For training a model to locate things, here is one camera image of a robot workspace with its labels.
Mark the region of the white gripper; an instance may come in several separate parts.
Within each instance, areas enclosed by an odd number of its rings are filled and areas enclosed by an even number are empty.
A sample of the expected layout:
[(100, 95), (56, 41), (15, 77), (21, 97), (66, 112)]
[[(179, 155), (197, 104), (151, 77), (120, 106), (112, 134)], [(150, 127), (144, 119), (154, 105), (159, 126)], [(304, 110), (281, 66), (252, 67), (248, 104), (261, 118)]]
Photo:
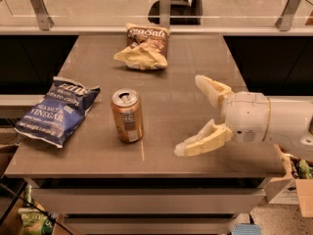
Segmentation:
[(228, 85), (204, 75), (197, 75), (195, 83), (213, 108), (222, 106), (222, 124), (211, 119), (197, 135), (177, 144), (174, 154), (192, 157), (208, 153), (233, 140), (236, 142), (261, 142), (269, 122), (270, 102), (261, 93), (232, 91)]

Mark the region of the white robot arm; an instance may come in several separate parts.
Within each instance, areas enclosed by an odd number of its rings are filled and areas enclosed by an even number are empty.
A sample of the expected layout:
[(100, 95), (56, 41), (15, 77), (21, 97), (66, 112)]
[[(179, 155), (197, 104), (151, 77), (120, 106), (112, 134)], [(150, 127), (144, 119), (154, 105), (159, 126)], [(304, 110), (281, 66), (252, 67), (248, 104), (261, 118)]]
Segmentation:
[(195, 83), (211, 106), (221, 109), (222, 122), (210, 120), (198, 134), (176, 145), (175, 155), (197, 156), (228, 141), (271, 142), (300, 159), (312, 159), (312, 102), (256, 92), (235, 93), (228, 85), (204, 75), (196, 76)]

